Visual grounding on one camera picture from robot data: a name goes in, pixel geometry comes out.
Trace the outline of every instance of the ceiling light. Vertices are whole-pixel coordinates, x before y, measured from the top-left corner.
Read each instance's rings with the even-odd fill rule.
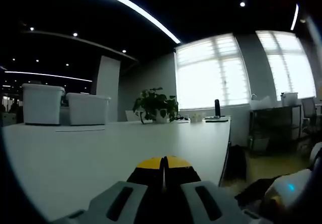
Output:
[[[32,73],[32,72],[22,72],[22,71],[5,71],[5,73],[14,73],[14,74],[35,74],[37,76],[47,76],[47,77],[58,77],[58,78],[65,78],[65,79],[72,79],[72,80],[79,80],[84,82],[93,82],[90,80],[79,79],[74,77],[63,77],[63,76],[56,76],[54,74],[41,74],[41,73]]]
[[[292,26],[291,26],[291,30],[293,30],[294,27],[295,27],[295,23],[296,23],[296,19],[297,19],[297,14],[298,14],[298,4],[296,4],[295,14],[294,14],[294,19],[293,19],[293,23],[292,23]]]
[[[177,44],[180,43],[180,40],[176,36],[174,36],[173,33],[171,33],[162,23],[160,23],[156,18],[154,18],[153,16],[151,16],[147,11],[145,11],[142,8],[140,8],[138,5],[134,4],[130,0],[117,0],[117,1],[125,4],[129,8],[132,8],[133,10],[135,10],[136,12],[138,12],[139,14],[141,14],[143,17],[145,17],[146,19],[148,19],[151,23],[153,23],[159,29],[161,29],[166,35],[168,35]]]

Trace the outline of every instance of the window blind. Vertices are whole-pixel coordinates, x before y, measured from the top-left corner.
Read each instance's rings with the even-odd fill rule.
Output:
[[[250,87],[243,58],[232,34],[177,48],[177,95],[180,109],[213,108],[249,102]]]
[[[315,97],[311,66],[298,38],[291,33],[256,31],[271,67],[277,100],[282,92],[298,92],[299,98]]]

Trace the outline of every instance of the white storage box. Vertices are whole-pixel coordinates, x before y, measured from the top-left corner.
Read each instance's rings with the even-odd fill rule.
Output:
[[[24,122],[29,124],[59,125],[63,87],[23,84]]]
[[[100,125],[107,118],[109,97],[68,93],[71,125]]]

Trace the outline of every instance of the green leaves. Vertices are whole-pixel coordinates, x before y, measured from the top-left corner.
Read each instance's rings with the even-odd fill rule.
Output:
[[[146,120],[155,120],[157,110],[160,110],[161,117],[165,118],[169,115],[170,121],[174,121],[178,114],[178,102],[176,96],[169,96],[165,94],[158,94],[156,91],[162,90],[162,87],[143,90],[140,98],[136,99],[132,108],[133,112],[138,115],[138,110],[142,109],[145,112]]]

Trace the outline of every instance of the black ceiling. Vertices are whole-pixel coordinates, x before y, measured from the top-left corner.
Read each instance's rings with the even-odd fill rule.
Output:
[[[289,31],[296,3],[300,5],[294,30],[297,34],[307,33],[305,24],[299,22],[305,11],[318,23],[322,19],[319,12],[321,0],[131,1],[157,18],[183,43],[229,32]],[[246,7],[239,6],[241,1]],[[1,39],[0,65],[9,70],[92,80],[102,54],[121,60],[122,70],[134,62],[75,40],[21,33],[30,27],[70,36],[77,32],[81,39],[117,51],[126,49],[127,54],[138,59],[139,63],[172,52],[176,46],[159,28],[116,0],[3,0],[2,4],[5,5],[2,29],[5,30]]]

